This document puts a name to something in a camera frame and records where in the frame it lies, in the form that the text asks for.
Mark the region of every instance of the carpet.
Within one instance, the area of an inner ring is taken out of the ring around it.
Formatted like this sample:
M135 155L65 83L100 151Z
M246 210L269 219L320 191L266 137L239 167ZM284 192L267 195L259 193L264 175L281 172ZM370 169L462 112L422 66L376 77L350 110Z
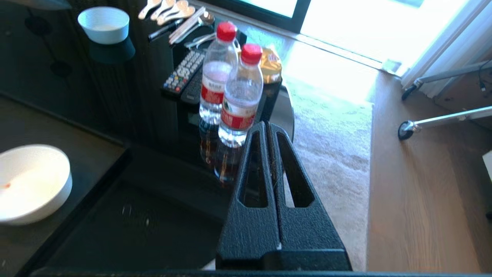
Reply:
M353 269L364 271L372 104L351 103L302 81L285 79L294 107L294 148L345 244Z

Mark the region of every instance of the wooden floor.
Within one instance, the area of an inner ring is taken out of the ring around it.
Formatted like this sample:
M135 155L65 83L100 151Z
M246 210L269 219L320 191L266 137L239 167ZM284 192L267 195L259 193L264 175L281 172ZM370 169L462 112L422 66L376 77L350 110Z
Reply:
M482 160L492 132L463 122L400 142L404 120L449 112L421 93L402 103L399 80L383 73L372 91L368 270L492 272L492 184Z

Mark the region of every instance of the black table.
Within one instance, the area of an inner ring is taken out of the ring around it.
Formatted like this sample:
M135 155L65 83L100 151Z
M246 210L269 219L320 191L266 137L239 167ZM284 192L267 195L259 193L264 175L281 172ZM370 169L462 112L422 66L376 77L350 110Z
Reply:
M66 237L52 242L55 251L43 265L120 271L203 267L215 256L241 150L224 147L213 128L200 125L197 106L163 97L159 88L187 53L182 43L211 30L199 29L175 47L168 45L167 36L148 43L147 35L158 26L137 19L145 1L68 2L71 9L58 11L0 2L0 94L115 145L120 141L131 159L92 197ZM129 37L123 43L92 43L78 26L82 10L100 5L130 15ZM285 87L262 113L271 114L270 121L292 137L294 118ZM34 135L18 143L35 140ZM1 150L14 146L0 143ZM100 159L80 150L78 155L85 153L87 160ZM97 187L96 180L91 182ZM76 180L73 186L70 197L79 200L88 193L77 189ZM254 202L254 188L250 193ZM60 212L66 216L73 209L64 205ZM34 254L33 245L41 246L61 225L51 217L42 222L50 224L35 242L26 232L10 229L6 236L6 229L0 229L0 246L9 245L0 251L0 265L11 256L17 259L0 266L0 275L18 272Z

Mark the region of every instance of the water bottle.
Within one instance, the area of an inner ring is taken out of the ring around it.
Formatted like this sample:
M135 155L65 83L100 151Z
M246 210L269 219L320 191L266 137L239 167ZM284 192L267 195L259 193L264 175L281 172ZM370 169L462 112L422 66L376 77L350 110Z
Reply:
M217 27L217 37L205 54L199 113L209 124L217 125L220 122L225 82L238 64L234 46L236 31L236 26L231 22L221 22Z
M225 84L218 136L229 147L242 146L248 129L254 123L263 90L259 65L261 54L258 44L245 44L241 61Z

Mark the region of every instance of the cable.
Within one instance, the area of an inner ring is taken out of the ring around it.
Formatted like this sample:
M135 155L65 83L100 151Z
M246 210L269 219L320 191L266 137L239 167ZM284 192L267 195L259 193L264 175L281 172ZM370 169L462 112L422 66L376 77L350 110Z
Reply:
M482 72L482 67L488 64L490 61L492 61L492 59L488 60L486 63L478 68L478 85L480 86L480 90L483 92L485 91L485 84L482 82L482 76L480 75L480 73Z

